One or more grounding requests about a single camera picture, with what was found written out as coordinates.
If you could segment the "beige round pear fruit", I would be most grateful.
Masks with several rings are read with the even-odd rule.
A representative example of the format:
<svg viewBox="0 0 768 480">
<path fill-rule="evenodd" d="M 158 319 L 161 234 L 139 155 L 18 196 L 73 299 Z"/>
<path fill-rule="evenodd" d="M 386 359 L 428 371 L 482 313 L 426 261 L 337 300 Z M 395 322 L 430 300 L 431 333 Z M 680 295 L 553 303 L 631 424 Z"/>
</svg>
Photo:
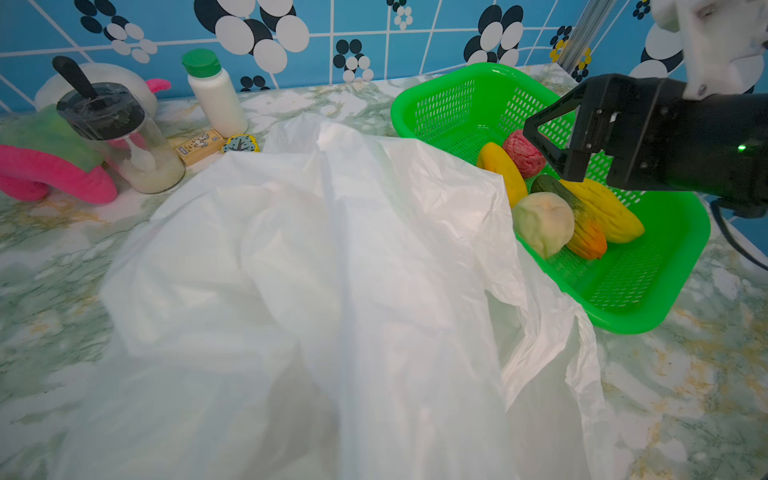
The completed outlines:
<svg viewBox="0 0 768 480">
<path fill-rule="evenodd" d="M 541 258 L 557 254 L 573 237 L 573 210 L 560 196 L 550 192 L 532 193 L 512 209 L 515 232 Z"/>
</svg>

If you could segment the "green plastic basket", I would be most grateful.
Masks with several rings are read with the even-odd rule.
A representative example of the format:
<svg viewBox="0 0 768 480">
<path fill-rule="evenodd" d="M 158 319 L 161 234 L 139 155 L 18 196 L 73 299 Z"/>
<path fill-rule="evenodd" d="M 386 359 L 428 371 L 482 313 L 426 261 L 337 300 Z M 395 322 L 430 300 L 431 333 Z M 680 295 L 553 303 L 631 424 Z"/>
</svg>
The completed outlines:
<svg viewBox="0 0 768 480">
<path fill-rule="evenodd" d="M 399 136 L 475 164 L 485 144 L 502 144 L 558 98 L 519 70 L 478 63 L 405 90 L 394 100 L 391 119 Z M 584 307 L 596 327 L 640 334 L 659 326 L 673 307 L 707 244 L 710 221 L 693 193 L 609 187 L 611 163 L 603 153 L 593 156 L 586 179 L 611 190 L 639 218 L 645 233 L 627 244 L 609 243 L 588 207 L 546 166 L 524 180 L 527 189 L 563 195 L 577 224 L 567 246 L 536 261 Z"/>
</svg>

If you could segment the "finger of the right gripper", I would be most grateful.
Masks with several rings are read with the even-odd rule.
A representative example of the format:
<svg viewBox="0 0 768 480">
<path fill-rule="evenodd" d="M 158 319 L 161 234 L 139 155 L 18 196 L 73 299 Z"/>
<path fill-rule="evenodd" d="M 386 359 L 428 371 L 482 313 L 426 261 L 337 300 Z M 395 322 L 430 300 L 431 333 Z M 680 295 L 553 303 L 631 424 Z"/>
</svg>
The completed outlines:
<svg viewBox="0 0 768 480">
<path fill-rule="evenodd" d="M 568 93 L 529 117 L 523 128 L 525 138 L 564 180 L 583 180 L 585 177 L 585 120 L 577 113 L 583 98 L 580 89 L 576 93 Z M 540 128 L 569 113 L 575 114 L 570 140 L 566 148 L 560 148 L 542 134 Z"/>
</svg>

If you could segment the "pink green plush toy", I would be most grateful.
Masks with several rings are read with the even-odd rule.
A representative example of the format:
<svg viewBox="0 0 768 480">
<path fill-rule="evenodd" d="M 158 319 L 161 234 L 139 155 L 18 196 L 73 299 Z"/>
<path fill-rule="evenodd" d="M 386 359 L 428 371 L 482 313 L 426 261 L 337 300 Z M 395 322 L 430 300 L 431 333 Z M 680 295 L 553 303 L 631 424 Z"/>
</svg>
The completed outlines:
<svg viewBox="0 0 768 480">
<path fill-rule="evenodd" d="M 90 204 L 110 203 L 118 190 L 104 162 L 52 105 L 1 121 L 1 191 L 13 199 L 41 200 L 55 188 Z"/>
</svg>

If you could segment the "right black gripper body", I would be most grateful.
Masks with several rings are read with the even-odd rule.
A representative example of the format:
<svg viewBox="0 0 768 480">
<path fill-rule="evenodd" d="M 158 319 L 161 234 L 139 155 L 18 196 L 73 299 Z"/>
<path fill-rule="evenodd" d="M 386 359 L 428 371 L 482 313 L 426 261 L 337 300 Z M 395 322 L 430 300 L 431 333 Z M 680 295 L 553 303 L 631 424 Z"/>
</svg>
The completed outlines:
<svg viewBox="0 0 768 480">
<path fill-rule="evenodd" d="M 588 155 L 612 163 L 609 186 L 694 191 L 748 207 L 767 204 L 767 96 L 684 98 L 670 79 L 592 78 L 569 93 L 577 111 L 570 148 L 584 169 Z"/>
</svg>

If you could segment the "translucent white plastic bag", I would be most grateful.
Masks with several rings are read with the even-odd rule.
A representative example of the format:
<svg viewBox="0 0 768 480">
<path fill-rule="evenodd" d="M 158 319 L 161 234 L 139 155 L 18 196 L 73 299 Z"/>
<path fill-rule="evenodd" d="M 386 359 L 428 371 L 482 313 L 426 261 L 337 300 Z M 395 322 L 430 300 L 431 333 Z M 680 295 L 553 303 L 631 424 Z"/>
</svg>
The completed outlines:
<svg viewBox="0 0 768 480">
<path fill-rule="evenodd" d="M 502 179 L 313 115 L 129 235 L 56 479 L 611 479 L 584 309 Z"/>
</svg>

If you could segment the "yellow tree shaped block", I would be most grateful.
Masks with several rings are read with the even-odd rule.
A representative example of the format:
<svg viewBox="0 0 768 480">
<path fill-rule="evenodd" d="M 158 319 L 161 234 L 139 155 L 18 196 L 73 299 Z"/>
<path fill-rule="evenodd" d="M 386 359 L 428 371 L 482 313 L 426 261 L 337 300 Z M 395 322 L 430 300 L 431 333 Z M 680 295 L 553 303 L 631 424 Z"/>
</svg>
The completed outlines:
<svg viewBox="0 0 768 480">
<path fill-rule="evenodd" d="M 227 152 L 259 152 L 260 148 L 256 139 L 249 134 L 240 134 L 230 137 L 222 146 L 221 151 Z"/>
</svg>

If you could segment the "yellow banana fruit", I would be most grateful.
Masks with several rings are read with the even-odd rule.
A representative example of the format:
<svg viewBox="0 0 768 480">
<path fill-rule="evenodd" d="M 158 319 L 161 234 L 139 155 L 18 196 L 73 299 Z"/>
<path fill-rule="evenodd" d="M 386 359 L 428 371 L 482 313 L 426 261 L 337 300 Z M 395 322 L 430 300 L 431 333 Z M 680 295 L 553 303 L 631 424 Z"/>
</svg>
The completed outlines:
<svg viewBox="0 0 768 480">
<path fill-rule="evenodd" d="M 479 152 L 477 167 L 500 175 L 505 184 L 511 208 L 528 195 L 526 183 L 511 157 L 493 142 L 485 144 Z"/>
</svg>

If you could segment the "red fruit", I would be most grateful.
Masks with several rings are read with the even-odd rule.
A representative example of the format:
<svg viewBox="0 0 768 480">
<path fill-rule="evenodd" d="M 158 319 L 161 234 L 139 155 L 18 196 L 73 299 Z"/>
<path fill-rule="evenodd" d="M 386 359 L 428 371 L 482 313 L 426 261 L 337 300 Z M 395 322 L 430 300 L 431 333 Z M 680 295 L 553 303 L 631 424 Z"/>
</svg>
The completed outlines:
<svg viewBox="0 0 768 480">
<path fill-rule="evenodd" d="M 503 142 L 502 148 L 524 179 L 535 177 L 547 164 L 544 155 L 525 138 L 522 130 L 511 133 Z"/>
</svg>

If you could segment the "white bottle green cap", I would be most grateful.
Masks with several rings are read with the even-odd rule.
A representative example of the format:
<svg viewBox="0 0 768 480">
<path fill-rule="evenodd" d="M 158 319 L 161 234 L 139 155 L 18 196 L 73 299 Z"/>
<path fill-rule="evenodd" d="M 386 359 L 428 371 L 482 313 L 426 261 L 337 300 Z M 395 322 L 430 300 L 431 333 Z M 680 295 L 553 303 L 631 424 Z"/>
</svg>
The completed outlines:
<svg viewBox="0 0 768 480">
<path fill-rule="evenodd" d="M 188 82 L 211 127 L 230 138 L 244 134 L 248 121 L 228 72 L 217 55 L 198 48 L 182 56 Z"/>
</svg>

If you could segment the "small yellow box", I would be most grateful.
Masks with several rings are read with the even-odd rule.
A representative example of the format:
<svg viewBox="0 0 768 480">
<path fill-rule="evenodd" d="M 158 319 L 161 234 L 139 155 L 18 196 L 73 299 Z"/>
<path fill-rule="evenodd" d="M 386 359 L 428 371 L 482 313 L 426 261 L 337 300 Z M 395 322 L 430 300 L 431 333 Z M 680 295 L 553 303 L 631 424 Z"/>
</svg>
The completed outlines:
<svg viewBox="0 0 768 480">
<path fill-rule="evenodd" d="M 192 166 L 219 152 L 226 141 L 226 137 L 212 129 L 175 146 L 174 151 L 186 166 Z"/>
</svg>

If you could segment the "glass jar black lid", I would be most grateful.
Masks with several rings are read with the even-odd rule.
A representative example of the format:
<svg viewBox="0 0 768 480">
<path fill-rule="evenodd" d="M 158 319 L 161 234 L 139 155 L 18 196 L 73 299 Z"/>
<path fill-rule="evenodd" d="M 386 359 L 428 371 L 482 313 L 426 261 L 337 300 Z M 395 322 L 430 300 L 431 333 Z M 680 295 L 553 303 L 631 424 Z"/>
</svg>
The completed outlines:
<svg viewBox="0 0 768 480">
<path fill-rule="evenodd" d="M 73 87 L 58 101 L 57 113 L 134 190 L 159 193 L 183 179 L 185 165 L 127 87 L 92 83 L 65 56 L 55 57 L 52 65 Z"/>
</svg>

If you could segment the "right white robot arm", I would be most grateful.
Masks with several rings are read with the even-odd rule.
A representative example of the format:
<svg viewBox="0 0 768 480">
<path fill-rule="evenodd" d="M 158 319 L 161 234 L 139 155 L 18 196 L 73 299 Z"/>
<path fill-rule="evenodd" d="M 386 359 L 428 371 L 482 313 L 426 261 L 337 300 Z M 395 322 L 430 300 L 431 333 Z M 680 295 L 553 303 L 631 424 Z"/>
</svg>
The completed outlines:
<svg viewBox="0 0 768 480">
<path fill-rule="evenodd" d="M 529 117 L 525 137 L 568 181 L 604 152 L 612 187 L 699 192 L 737 216 L 766 215 L 767 97 L 743 94 L 734 65 L 766 51 L 766 2 L 661 1 L 652 14 L 681 33 L 686 81 L 585 80 Z"/>
</svg>

